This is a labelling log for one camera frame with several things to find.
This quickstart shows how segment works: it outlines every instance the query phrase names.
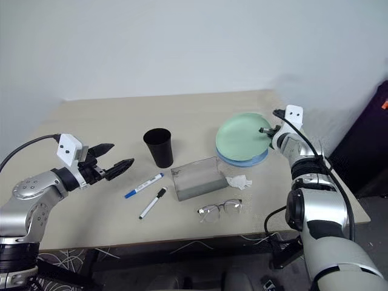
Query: black cup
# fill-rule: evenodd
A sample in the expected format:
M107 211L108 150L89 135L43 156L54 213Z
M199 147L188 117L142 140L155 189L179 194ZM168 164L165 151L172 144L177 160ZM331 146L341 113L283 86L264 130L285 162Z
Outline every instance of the black cup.
M159 168L172 165L171 133L167 129L151 129L145 133L143 140Z

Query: eyeglasses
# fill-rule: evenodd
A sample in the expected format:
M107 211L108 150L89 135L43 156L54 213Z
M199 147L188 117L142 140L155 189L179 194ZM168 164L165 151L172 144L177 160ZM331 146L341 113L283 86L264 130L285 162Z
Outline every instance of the eyeglasses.
M215 222L221 217L221 208L229 215L240 214L243 201L230 199L221 204L207 205L197 210L201 217L200 222Z

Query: blue plate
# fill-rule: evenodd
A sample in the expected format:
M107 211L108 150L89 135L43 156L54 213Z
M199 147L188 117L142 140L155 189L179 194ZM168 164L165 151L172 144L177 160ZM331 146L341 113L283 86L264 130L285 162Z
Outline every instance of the blue plate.
M268 155L268 149L266 149L264 151L264 153L262 153L261 155L258 155L258 156L254 156L252 159L250 159L248 161L234 161L232 159L228 159L228 158L225 158L224 156L222 156L222 154L220 154L220 152L218 151L217 148L216 148L216 151L217 151L217 155L219 156L219 158L221 160L223 160L224 162L226 162L230 165L233 165L235 167L244 167L244 168L260 164L261 162L263 162L266 159L266 157Z

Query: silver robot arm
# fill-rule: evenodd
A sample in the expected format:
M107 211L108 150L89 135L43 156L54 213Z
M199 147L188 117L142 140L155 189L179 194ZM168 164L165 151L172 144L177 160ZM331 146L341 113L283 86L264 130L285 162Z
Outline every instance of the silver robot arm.
M100 169L96 158L107 153L113 144L89 149L72 135L54 136L59 143L57 155L64 167L19 182L9 201L0 207L0 290L29 289L28 284L38 274L39 243L50 211L60 200L69 192L84 189L103 178L110 181L134 162L134 159L126 159L111 169Z
M274 114L297 131L302 126L302 107L288 105ZM323 153L316 151L316 156L287 122L260 132L267 133L273 148L289 160L293 181L286 221L300 233L312 290L388 290L388 282L368 254L343 233L349 209L328 168L323 166Z

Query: beige table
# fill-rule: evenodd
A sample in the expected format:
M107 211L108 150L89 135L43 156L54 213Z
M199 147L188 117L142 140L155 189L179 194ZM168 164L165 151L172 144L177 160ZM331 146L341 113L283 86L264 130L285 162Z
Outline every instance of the beige table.
M226 176L246 174L253 181L247 190L231 187L179 202L171 172L159 169L142 141L143 134L154 127L172 132L174 163L181 166L215 156L218 127L233 114L259 112L271 125L279 124L273 109L284 104L271 91L217 93L200 95L156 96L142 98L97 99L63 103L43 122L31 137L49 133L71 133L85 144L94 146L112 142L116 146L99 158L105 169L126 158L135 158L132 167L120 177L100 181L86 190L75 190L51 212L41 249L101 247L208 238L263 232L264 218L286 203L291 175L287 160L270 150L267 159L252 168L237 168L223 162L219 169ZM30 175L60 168L56 143L46 140L16 155L0 175L0 204L5 203L12 187ZM124 195L159 172L166 176L139 194ZM145 219L138 216L164 186L169 189ZM356 222L369 217L345 187ZM238 218L221 214L214 224L199 223L196 210L204 205L241 198L244 204ZM284 214L273 217L269 229L289 230Z

